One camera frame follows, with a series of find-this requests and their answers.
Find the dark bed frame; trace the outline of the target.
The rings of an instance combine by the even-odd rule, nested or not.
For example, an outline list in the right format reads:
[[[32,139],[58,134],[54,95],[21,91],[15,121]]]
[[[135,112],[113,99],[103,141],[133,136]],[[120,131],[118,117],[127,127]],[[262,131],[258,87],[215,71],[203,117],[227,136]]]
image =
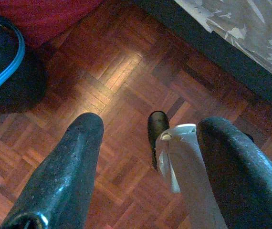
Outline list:
[[[206,31],[174,0],[131,1],[272,105],[272,74],[217,33]]]

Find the red cushion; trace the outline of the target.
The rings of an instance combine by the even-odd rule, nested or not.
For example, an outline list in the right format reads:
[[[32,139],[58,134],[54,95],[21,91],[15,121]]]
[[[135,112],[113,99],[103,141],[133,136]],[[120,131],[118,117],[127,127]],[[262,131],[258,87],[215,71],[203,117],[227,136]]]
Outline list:
[[[0,0],[0,16],[11,21],[27,45],[37,48],[94,10],[103,0]]]

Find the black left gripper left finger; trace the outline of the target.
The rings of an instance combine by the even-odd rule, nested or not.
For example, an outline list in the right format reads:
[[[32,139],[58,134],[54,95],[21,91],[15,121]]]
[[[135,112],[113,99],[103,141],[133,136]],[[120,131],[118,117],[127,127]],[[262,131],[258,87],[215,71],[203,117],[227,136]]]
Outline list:
[[[84,229],[103,134],[99,115],[79,115],[34,170],[0,229]]]

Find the black trash bin blue rim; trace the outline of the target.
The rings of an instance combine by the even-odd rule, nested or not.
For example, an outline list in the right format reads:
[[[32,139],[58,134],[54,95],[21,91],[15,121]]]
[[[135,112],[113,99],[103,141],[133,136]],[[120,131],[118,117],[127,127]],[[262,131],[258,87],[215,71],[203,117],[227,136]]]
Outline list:
[[[47,73],[20,30],[0,17],[0,114],[25,112],[42,100]]]

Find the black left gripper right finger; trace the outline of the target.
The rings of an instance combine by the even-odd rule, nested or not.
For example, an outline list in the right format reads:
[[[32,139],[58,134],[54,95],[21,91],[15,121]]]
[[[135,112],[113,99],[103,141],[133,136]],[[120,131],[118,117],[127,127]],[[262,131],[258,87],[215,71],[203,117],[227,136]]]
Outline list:
[[[272,229],[272,161],[220,117],[200,121],[197,138],[228,229]]]

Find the beige floral bed sheet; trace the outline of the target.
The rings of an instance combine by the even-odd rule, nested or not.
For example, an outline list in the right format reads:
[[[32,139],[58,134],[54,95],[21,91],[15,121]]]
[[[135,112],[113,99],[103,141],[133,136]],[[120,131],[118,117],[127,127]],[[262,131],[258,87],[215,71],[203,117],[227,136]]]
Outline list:
[[[174,0],[272,74],[272,0]]]

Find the grey robot left leg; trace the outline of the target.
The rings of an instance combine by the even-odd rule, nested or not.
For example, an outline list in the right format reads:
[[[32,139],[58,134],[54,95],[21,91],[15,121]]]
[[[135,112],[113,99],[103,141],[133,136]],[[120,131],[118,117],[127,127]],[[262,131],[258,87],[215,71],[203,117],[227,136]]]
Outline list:
[[[195,124],[163,131],[156,140],[157,169],[174,193],[181,193],[192,229],[228,229],[212,192]]]

